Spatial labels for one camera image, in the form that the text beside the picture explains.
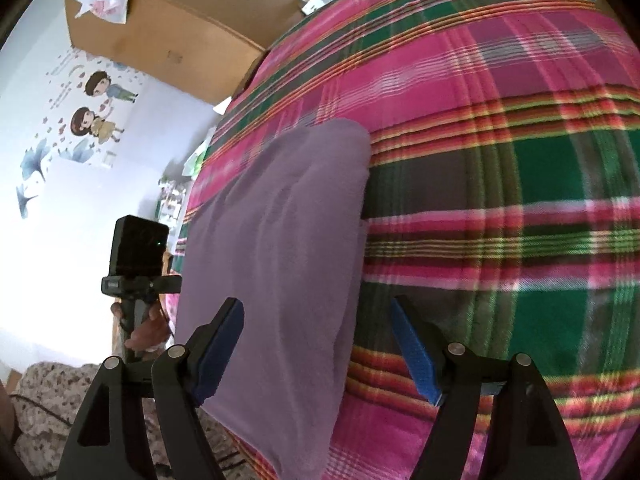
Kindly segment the person left hand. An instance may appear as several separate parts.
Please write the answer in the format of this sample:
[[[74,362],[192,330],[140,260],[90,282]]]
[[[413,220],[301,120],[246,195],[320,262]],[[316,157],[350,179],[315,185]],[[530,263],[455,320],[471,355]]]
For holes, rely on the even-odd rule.
[[[168,339],[171,337],[171,330],[165,311],[157,301],[149,308],[148,318],[135,328],[130,336],[122,334],[119,321],[122,318],[122,308],[119,302],[111,305],[112,315],[114,315],[114,335],[112,351],[114,354],[122,356],[125,350],[133,352],[157,353],[163,351]]]

